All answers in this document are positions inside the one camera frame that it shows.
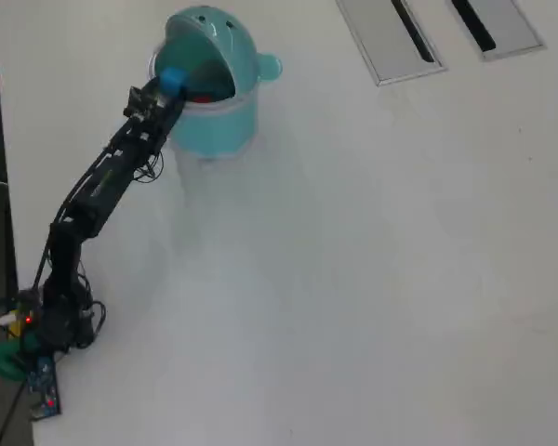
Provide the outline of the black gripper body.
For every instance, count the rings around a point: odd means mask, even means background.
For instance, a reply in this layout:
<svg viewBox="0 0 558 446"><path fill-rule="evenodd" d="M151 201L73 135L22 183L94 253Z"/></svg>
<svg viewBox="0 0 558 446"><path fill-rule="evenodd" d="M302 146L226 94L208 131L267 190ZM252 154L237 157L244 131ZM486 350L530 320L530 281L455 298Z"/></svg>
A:
<svg viewBox="0 0 558 446"><path fill-rule="evenodd" d="M179 119L179 109L173 105L126 106L123 114L127 120L115 133L115 143L146 145L146 151L160 151Z"/></svg>

